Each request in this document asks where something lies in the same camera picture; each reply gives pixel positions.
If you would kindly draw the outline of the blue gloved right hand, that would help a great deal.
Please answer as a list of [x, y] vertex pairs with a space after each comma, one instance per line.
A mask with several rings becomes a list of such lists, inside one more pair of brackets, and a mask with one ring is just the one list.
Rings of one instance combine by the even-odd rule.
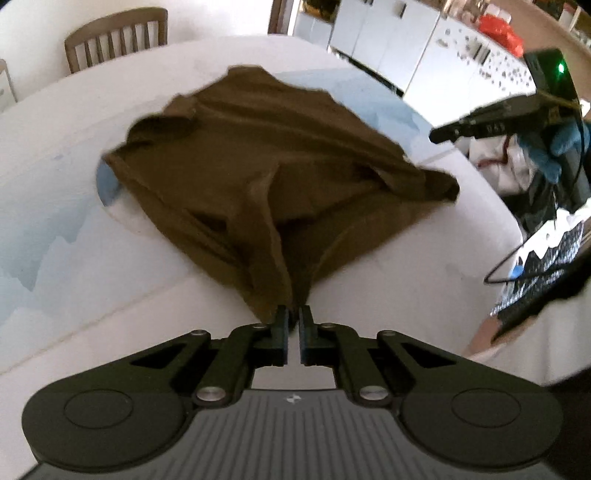
[[527, 132], [517, 135], [519, 146], [552, 185], [559, 183], [562, 167], [558, 158], [571, 151], [585, 154], [590, 147], [590, 123], [583, 122], [582, 129], [575, 120], [543, 132]]

